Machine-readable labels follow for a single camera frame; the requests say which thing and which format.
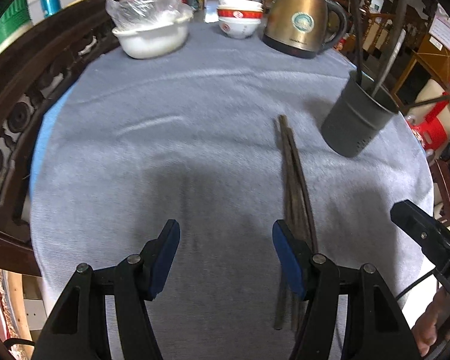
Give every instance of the red object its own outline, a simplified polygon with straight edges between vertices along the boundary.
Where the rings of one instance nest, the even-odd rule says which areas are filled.
[[[418,125],[409,124],[409,126],[424,150],[437,150],[447,142],[447,132],[436,117],[430,123],[424,121]]]
[[[237,9],[217,9],[220,17],[235,17],[236,19],[261,19],[261,11],[242,11]]]
[[[443,111],[443,109],[448,105],[449,102],[450,100],[444,100],[439,103],[436,103],[431,109],[431,111],[425,116],[425,120],[428,123],[431,123],[432,120],[435,119],[439,115],[439,113]]]

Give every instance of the gold kettle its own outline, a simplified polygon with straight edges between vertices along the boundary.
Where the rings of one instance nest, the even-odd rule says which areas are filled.
[[[325,41],[329,12],[338,15],[337,33]],[[347,29],[347,14],[332,0],[276,0],[268,16],[263,42],[283,53],[313,58],[333,47]]]

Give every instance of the brown chopstick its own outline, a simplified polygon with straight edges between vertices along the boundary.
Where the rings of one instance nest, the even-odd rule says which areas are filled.
[[[280,137],[282,141],[283,170],[284,170],[284,215],[285,221],[296,239],[305,241],[316,253],[317,235],[313,222],[310,197],[301,166],[299,151],[296,147],[293,130],[289,128],[287,117],[278,117]],[[298,332],[306,311],[306,302],[298,300],[287,287],[284,273],[281,273],[275,309],[274,329],[283,328],[287,294],[291,294],[291,329]]]

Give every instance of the plastic bag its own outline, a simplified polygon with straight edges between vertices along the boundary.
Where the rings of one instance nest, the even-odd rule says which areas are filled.
[[[123,31],[172,23],[186,11],[182,0],[106,0],[105,9]]]

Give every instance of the kettle handle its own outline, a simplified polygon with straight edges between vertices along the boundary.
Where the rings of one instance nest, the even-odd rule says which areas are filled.
[[[338,19],[340,21],[340,29],[337,31],[337,33],[334,35],[333,38],[331,38],[328,42],[325,42],[322,45],[322,51],[325,51],[333,46],[335,46],[340,39],[345,35],[345,32],[347,30],[347,14],[345,10],[342,8],[342,6],[332,0],[325,0],[327,3],[328,11],[335,12],[338,15]]]

